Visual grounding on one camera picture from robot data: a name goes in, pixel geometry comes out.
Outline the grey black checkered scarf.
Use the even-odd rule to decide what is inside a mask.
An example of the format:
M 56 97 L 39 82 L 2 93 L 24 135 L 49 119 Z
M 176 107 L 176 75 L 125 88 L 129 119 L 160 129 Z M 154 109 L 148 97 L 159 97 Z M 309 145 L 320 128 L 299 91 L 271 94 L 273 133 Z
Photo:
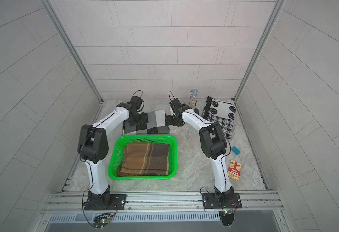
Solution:
M 124 122 L 124 134 L 169 134 L 169 127 L 165 125 L 165 109 L 149 112 L 148 122 L 130 126 Z

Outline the green plastic basket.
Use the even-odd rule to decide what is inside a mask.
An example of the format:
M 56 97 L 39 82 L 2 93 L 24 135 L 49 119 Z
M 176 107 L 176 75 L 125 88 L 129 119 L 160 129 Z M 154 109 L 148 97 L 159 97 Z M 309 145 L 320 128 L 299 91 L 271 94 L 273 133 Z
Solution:
M 178 170 L 177 141 L 169 134 L 124 135 L 114 146 L 108 167 L 113 180 L 167 180 Z

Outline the brown plaid fringed scarf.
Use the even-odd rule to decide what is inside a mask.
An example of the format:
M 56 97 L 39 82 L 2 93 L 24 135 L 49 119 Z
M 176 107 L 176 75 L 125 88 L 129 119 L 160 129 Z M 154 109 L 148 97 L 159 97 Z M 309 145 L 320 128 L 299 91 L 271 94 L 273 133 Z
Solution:
M 122 163 L 117 169 L 119 177 L 167 176 L 170 145 L 162 143 L 128 143 Z

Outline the black white houndstooth scarf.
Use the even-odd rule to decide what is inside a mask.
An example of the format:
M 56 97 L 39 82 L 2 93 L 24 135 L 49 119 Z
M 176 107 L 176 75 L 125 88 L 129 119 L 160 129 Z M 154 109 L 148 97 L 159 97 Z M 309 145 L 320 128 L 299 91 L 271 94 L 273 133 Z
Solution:
M 236 107 L 234 101 L 221 101 L 208 96 L 202 117 L 210 122 L 218 122 L 221 125 L 225 138 L 232 139 L 234 135 L 235 114 Z

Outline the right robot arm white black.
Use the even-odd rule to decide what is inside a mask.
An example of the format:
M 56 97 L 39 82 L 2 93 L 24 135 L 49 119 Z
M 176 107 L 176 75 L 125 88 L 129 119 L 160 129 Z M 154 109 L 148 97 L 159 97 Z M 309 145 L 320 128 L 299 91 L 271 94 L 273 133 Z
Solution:
M 178 99 L 170 102 L 171 115 L 165 116 L 165 124 L 183 126 L 189 124 L 199 132 L 201 149 L 210 159 L 214 174 L 215 201 L 225 208 L 234 196 L 234 188 L 228 178 L 226 168 L 227 141 L 218 122 L 209 122 L 199 116 L 190 106 Z

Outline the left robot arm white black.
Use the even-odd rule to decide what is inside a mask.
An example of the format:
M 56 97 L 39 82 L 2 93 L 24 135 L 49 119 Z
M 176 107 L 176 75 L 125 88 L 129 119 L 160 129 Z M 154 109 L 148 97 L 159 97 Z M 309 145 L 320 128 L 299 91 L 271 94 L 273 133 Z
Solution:
M 89 170 L 90 181 L 87 200 L 82 201 L 84 210 L 105 210 L 113 205 L 105 170 L 107 136 L 127 119 L 136 124 L 144 122 L 147 115 L 141 112 L 143 107 L 144 103 L 122 102 L 100 121 L 81 127 L 77 151 Z

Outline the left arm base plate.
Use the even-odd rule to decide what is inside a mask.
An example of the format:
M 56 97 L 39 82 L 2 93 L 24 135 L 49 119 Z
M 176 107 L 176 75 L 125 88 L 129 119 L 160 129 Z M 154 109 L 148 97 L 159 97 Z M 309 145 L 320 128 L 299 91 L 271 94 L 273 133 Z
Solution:
M 123 210 L 126 204 L 126 194 L 88 194 L 87 200 L 83 200 L 84 210 Z

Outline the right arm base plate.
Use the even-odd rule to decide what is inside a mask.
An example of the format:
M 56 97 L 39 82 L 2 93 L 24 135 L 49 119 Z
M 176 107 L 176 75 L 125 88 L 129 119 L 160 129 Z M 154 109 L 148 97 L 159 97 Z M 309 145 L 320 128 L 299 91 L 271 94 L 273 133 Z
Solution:
M 202 201 L 204 209 L 241 209 L 242 202 L 239 193 L 235 192 L 230 200 L 218 202 L 215 193 L 202 193 Z

